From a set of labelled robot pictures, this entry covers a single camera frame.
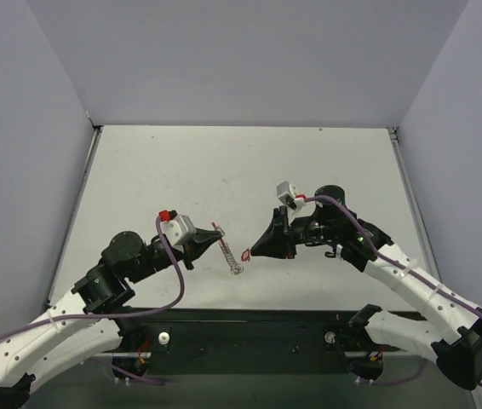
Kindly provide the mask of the metal chain keyring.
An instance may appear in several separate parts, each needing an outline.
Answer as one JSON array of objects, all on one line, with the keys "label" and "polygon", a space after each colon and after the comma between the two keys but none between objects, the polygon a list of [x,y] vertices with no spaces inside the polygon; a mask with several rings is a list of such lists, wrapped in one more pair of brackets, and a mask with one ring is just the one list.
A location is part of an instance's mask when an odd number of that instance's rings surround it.
[{"label": "metal chain keyring", "polygon": [[230,269],[230,273],[232,275],[239,275],[244,271],[244,267],[236,260],[235,256],[232,253],[228,243],[224,240],[225,232],[224,230],[216,226],[216,230],[221,234],[221,238],[219,240],[219,246],[221,248],[221,252],[227,262],[227,265]]}]

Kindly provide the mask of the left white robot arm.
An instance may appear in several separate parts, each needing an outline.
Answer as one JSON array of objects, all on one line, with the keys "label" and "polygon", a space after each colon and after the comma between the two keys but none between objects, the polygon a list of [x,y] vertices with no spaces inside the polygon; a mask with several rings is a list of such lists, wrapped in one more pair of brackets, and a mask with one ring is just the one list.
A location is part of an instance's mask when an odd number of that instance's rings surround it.
[{"label": "left white robot arm", "polygon": [[0,408],[20,408],[49,379],[96,354],[133,350],[149,332],[127,306],[132,285],[171,265],[191,269],[221,239],[196,229],[179,244],[178,234],[150,243],[135,232],[118,233],[91,268],[55,305],[24,331],[0,340]]}]

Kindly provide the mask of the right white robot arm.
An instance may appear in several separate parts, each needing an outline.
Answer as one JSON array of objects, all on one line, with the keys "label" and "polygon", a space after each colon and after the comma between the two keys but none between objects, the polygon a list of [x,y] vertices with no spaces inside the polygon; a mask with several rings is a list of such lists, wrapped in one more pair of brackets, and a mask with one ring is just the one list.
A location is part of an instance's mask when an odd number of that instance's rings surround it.
[{"label": "right white robot arm", "polygon": [[457,295],[407,256],[378,226],[347,208],[345,191],[319,188],[312,197],[287,181],[277,187],[281,205],[250,248],[251,256],[292,259],[299,246],[330,247],[340,259],[385,285],[407,302],[421,320],[367,305],[349,324],[374,344],[416,354],[437,365],[456,386],[474,390],[482,382],[482,308]]}]

